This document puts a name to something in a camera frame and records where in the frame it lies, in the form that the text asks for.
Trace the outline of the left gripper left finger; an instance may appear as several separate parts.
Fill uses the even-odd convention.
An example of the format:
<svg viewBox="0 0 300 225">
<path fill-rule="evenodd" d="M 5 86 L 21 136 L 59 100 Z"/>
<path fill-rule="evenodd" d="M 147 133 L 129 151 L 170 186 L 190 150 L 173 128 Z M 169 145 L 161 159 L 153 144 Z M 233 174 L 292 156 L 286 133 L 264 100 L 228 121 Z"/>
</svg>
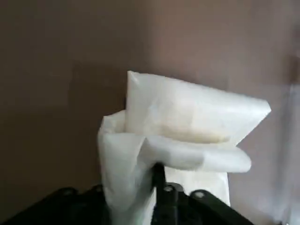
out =
<svg viewBox="0 0 300 225">
<path fill-rule="evenodd" d="M 80 193 L 60 188 L 17 213 L 3 225 L 109 225 L 110 212 L 102 185 Z"/>
</svg>

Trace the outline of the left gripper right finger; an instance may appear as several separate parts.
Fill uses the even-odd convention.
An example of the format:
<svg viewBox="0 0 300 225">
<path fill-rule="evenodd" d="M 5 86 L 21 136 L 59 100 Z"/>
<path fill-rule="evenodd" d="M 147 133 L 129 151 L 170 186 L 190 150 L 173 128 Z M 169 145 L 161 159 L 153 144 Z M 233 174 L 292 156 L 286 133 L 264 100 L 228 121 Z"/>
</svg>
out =
<svg viewBox="0 0 300 225">
<path fill-rule="evenodd" d="M 206 190 L 184 193 L 183 186 L 166 182 L 165 166 L 153 166 L 156 204 L 152 225 L 253 225 L 247 218 Z"/>
</svg>

